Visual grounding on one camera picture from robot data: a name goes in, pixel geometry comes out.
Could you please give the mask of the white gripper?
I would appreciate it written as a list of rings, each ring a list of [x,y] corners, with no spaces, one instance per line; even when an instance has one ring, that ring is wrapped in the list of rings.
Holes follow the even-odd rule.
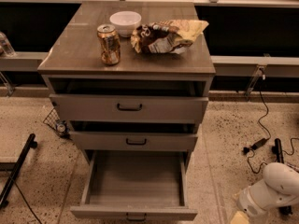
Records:
[[[248,186],[239,193],[236,206],[241,211],[235,212],[230,224],[249,224],[249,217],[259,217],[265,214],[265,211],[253,200],[250,191],[251,186]]]

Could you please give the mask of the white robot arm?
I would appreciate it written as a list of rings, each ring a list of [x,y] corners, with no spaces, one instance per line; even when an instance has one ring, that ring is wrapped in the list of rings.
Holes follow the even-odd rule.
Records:
[[[249,224],[251,217],[294,204],[299,204],[299,173],[284,163],[271,162],[263,168],[260,181],[239,192],[238,210],[229,224]]]

